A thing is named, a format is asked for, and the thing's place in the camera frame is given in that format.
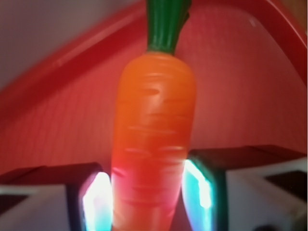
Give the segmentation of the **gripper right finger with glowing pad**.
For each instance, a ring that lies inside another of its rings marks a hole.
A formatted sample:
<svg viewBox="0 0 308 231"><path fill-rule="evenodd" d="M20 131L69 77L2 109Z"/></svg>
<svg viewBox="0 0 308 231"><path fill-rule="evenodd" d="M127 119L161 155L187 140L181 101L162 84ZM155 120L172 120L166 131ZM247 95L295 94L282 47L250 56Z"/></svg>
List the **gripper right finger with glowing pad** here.
<svg viewBox="0 0 308 231"><path fill-rule="evenodd" d="M194 231L305 231L307 155L275 145L194 149L182 198Z"/></svg>

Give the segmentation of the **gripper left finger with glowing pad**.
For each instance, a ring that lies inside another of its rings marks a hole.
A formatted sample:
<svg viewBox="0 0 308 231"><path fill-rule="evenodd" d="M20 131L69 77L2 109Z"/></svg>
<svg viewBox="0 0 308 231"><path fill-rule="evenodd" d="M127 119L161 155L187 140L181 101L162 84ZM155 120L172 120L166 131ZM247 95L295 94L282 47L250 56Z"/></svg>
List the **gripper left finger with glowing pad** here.
<svg viewBox="0 0 308 231"><path fill-rule="evenodd" d="M98 163L19 168L0 176L2 231L110 231L110 178Z"/></svg>

